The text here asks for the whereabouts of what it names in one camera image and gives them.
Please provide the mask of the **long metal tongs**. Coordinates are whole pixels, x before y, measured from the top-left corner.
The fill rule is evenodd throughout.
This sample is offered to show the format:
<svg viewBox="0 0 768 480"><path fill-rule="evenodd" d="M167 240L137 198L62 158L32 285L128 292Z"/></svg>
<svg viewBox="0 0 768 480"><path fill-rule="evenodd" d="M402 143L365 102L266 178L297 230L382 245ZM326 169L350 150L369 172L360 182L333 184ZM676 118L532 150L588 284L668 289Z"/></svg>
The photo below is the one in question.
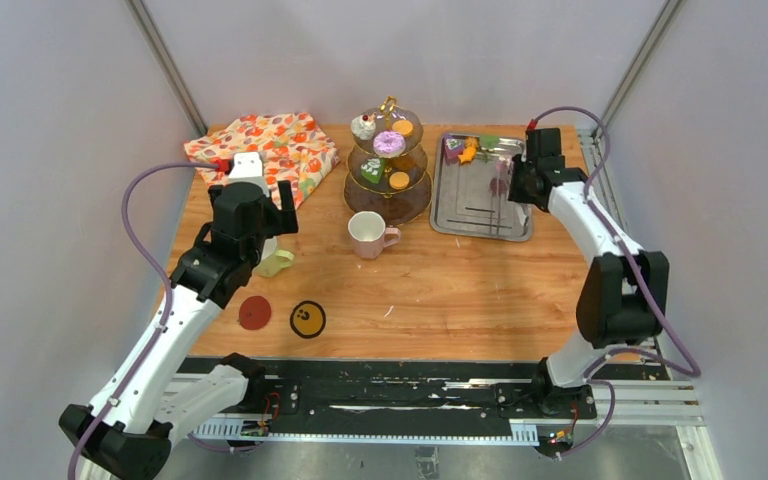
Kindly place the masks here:
<svg viewBox="0 0 768 480"><path fill-rule="evenodd" d="M511 161L510 163L510 185L509 185L509 191L507 192L507 197L500 198L497 196L494 196L491 191L491 196L498 207L498 224L501 224L502 219L506 219L512 227L521 227L523 230L527 228L528 225L528 213L526 212L526 208L522 205L513 202L510 200L510 194L513 189L513 170L514 170L514 162L512 161L512 158L510 156L500 156L494 161L494 174L496 170L496 162L501 159L509 159Z"/></svg>

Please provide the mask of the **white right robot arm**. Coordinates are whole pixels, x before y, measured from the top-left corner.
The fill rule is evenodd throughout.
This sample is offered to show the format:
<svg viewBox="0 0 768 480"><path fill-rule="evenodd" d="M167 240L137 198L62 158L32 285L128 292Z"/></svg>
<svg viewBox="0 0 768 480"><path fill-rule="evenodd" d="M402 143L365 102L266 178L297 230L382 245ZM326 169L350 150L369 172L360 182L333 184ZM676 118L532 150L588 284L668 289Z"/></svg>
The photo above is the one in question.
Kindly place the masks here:
<svg viewBox="0 0 768 480"><path fill-rule="evenodd" d="M588 264L576 328L534 378L532 404L548 417L568 408L570 389L583 386L610 355L662 330L654 309L666 300L668 260L625 234L590 186L582 169L567 166L559 129L527 129L524 150L512 160L508 198L556 218Z"/></svg>

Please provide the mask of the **three-tier glass cake stand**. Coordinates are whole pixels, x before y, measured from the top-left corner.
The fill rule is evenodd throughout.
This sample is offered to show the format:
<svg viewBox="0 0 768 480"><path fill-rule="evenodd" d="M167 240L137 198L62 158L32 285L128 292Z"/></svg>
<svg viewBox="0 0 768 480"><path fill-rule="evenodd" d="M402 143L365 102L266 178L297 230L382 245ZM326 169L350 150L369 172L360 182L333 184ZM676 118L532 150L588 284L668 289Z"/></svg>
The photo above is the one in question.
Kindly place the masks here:
<svg viewBox="0 0 768 480"><path fill-rule="evenodd" d="M396 120L411 121L415 129L409 138L405 138L406 149L400 156L412 157L415 165L410 171L402 171L410 175L410 186L402 191L393 191L389 187L389 176L400 171L394 169L391 164L394 158L379 157L374 153L373 139L361 141L351 132L353 147L347 161L344 200L353 212L376 212L391 226L408 223L422 214L431 203L433 180L428 170L428 155L422 146L424 127L417 114L400 106L394 96L387 97L380 105L366 109L358 115L361 114L376 115L376 134L392 130L392 123ZM360 166L370 158L380 158L384 164L384 174L378 185L372 185L361 177Z"/></svg>

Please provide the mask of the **purple frosted donut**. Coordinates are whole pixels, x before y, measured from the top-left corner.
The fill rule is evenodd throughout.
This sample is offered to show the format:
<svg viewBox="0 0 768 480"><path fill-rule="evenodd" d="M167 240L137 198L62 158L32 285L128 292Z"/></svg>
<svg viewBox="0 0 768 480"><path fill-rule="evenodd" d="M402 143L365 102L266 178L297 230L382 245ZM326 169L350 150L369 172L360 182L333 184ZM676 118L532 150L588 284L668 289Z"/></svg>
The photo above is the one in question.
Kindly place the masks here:
<svg viewBox="0 0 768 480"><path fill-rule="evenodd" d="M386 130L373 138L373 150L381 158L395 158L403 154L406 149L405 137L396 131Z"/></svg>

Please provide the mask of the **magenta square cake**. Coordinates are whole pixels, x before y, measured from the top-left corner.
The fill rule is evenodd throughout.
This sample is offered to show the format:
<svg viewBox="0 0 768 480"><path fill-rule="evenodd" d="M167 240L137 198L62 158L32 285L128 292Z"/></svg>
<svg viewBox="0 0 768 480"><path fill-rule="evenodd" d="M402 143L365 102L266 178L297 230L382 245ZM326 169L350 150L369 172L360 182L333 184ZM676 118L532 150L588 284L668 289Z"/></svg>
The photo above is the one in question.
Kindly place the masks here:
<svg viewBox="0 0 768 480"><path fill-rule="evenodd" d="M443 146L445 163L448 165L459 164L460 155L465 149L464 142L458 138L447 137L443 141Z"/></svg>

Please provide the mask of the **white cream cupcake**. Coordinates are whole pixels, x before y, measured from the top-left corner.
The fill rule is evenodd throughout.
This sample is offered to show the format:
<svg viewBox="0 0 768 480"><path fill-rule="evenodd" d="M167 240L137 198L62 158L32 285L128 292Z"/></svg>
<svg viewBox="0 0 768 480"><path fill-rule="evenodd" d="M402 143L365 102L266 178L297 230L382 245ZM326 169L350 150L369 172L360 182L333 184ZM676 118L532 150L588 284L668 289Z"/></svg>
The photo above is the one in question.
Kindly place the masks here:
<svg viewBox="0 0 768 480"><path fill-rule="evenodd" d="M350 130L352 134L361 141L373 139L377 129L375 114L361 114L353 118L350 122Z"/></svg>

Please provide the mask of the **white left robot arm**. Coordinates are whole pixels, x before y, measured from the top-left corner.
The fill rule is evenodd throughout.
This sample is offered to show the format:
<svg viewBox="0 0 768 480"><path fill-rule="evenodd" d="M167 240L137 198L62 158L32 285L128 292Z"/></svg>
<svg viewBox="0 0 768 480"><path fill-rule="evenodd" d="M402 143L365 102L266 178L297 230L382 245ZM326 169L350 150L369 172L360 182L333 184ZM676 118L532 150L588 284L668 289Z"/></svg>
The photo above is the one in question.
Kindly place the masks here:
<svg viewBox="0 0 768 480"><path fill-rule="evenodd" d="M265 369L238 353L173 397L164 394L194 342L248 284L266 241L298 231L292 186L277 186L278 203L258 182L210 188L213 219L166 279L158 313L108 384L61 414L79 456L118 479L153 479L173 448L213 415L264 405Z"/></svg>

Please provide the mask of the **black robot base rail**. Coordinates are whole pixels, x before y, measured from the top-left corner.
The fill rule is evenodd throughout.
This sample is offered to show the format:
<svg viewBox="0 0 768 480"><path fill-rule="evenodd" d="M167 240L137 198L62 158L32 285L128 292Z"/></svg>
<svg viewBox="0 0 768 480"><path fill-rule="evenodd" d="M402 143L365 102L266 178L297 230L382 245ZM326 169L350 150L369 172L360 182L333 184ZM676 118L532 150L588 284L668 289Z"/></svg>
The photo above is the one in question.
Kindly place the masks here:
<svg viewBox="0 0 768 480"><path fill-rule="evenodd" d="M261 359L253 392L226 408L270 430L489 433L501 419L593 420L591 387L545 394L533 362Z"/></svg>

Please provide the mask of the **orange round biscuit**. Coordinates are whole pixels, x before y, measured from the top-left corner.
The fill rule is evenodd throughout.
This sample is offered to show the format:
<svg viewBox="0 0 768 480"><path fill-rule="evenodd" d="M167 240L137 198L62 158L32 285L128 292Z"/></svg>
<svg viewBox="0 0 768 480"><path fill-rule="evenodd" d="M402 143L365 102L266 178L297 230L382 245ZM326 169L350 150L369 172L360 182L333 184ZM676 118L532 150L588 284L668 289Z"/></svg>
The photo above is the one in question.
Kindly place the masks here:
<svg viewBox="0 0 768 480"><path fill-rule="evenodd" d="M396 171L389 176L389 187L393 191L405 190L411 184L410 175L406 172Z"/></svg>
<svg viewBox="0 0 768 480"><path fill-rule="evenodd" d="M405 138L409 138L414 129L414 124L407 119L399 119L392 123L392 130Z"/></svg>

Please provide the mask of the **white cup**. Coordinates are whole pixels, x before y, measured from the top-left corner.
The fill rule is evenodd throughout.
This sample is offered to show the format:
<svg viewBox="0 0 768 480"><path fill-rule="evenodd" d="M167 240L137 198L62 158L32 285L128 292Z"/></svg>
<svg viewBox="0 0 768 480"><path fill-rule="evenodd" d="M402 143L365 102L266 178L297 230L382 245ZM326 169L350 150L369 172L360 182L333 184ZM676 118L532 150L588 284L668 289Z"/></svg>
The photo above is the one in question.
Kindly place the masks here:
<svg viewBox="0 0 768 480"><path fill-rule="evenodd" d="M278 241L270 238L264 244L262 258L254 272L261 277L271 278L291 266L294 260L292 252L281 249Z"/></svg>

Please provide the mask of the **pink mug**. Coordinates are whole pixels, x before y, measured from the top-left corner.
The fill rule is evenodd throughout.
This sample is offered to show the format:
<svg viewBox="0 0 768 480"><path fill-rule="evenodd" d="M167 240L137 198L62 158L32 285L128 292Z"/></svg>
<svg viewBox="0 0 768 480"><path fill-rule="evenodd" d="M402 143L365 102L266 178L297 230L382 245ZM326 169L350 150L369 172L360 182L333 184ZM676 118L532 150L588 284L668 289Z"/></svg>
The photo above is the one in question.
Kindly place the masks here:
<svg viewBox="0 0 768 480"><path fill-rule="evenodd" d="M389 227L383 217L373 211L355 213L348 221L347 230L354 253L366 260L374 260L401 239L401 230Z"/></svg>

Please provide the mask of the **green square cake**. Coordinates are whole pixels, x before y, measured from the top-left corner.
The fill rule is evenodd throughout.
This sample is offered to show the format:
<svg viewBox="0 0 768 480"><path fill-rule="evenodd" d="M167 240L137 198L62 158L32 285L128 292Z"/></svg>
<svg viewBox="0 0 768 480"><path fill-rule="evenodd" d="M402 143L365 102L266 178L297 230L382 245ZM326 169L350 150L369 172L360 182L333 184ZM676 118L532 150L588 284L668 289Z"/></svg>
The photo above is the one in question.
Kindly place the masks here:
<svg viewBox="0 0 768 480"><path fill-rule="evenodd" d="M360 166L361 177L372 185L378 185L384 174L384 164L380 158L370 158Z"/></svg>

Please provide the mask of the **brown bread roll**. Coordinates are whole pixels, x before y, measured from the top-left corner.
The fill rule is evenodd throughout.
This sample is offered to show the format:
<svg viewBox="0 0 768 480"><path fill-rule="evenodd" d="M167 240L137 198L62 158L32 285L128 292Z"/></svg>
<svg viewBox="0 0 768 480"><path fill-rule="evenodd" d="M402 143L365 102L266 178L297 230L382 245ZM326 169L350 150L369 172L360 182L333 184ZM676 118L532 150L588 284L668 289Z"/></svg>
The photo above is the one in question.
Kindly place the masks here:
<svg viewBox="0 0 768 480"><path fill-rule="evenodd" d="M400 171L410 171L414 167L415 161L410 156L400 156L392 159L391 164L394 169Z"/></svg>

